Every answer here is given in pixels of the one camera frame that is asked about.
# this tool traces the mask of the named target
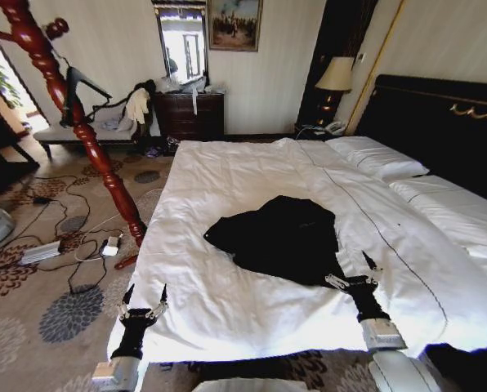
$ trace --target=white bed sheet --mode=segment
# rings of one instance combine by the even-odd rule
[[[384,269],[375,294],[407,342],[407,354],[417,356],[435,342],[463,350],[487,346],[487,274],[386,185],[325,143],[184,141],[132,276],[133,307],[154,308],[168,284],[169,310],[145,334],[146,360],[365,350],[348,295],[240,269],[203,239],[221,216],[257,209],[279,194],[310,198],[336,214],[346,274],[368,271],[361,251]],[[117,320],[109,354],[122,334]]]

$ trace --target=lamp shade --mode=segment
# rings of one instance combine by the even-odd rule
[[[333,91],[348,91],[352,88],[352,65],[354,57],[333,57],[324,76],[316,83],[318,88]]]

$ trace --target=floral carpet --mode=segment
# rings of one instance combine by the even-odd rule
[[[136,245],[121,217],[100,226],[126,233],[119,253],[106,259],[107,274],[97,286],[104,271],[102,262],[83,263],[72,277],[77,292],[72,294],[68,278],[76,268],[75,249],[87,231],[114,216],[116,209],[82,150],[53,146],[49,162],[31,137],[21,144],[41,167],[0,195],[0,207],[17,224],[4,243],[24,231],[21,239],[0,249],[0,391],[95,391],[91,375],[96,363],[105,360],[117,317],[115,306],[134,268],[117,271],[113,265],[136,254]],[[147,222],[172,159],[142,157],[128,147],[111,148],[109,155]],[[37,196],[57,202],[33,204]],[[102,243],[109,235],[98,232],[87,239]],[[60,256],[38,265],[16,264],[25,249],[58,239]],[[92,252],[88,245],[79,250],[79,257]],[[307,387],[321,391],[374,392],[369,360],[365,352],[312,350],[238,363],[156,363],[148,368],[142,390],[189,392],[201,381],[242,376],[304,381]]]

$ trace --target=towel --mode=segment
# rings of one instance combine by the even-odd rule
[[[145,124],[144,114],[149,113],[148,100],[149,92],[145,88],[133,92],[126,104],[127,116],[133,121],[138,121],[139,124]]]

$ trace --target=wooden dresser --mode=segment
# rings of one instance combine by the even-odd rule
[[[221,140],[224,135],[224,95],[199,93],[197,114],[192,94],[160,94],[153,100],[162,136],[178,140]]]

